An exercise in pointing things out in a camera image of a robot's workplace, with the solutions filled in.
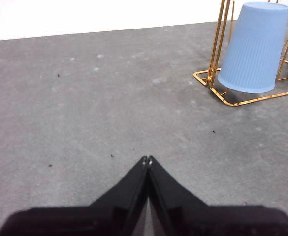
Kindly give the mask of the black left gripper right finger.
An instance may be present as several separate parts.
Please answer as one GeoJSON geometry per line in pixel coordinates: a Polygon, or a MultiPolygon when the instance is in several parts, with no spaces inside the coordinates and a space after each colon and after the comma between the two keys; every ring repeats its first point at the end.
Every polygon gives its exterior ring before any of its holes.
{"type": "Polygon", "coordinates": [[[168,236],[288,236],[288,216],[265,206],[213,206],[203,202],[153,157],[149,198],[168,236]]]}

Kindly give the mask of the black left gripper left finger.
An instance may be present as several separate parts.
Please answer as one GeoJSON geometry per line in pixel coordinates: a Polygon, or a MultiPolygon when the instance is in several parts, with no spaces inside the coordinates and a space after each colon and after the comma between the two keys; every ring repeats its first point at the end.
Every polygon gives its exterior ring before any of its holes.
{"type": "Polygon", "coordinates": [[[0,236],[130,236],[147,201],[143,156],[89,206],[41,207],[10,215],[0,236]]]}

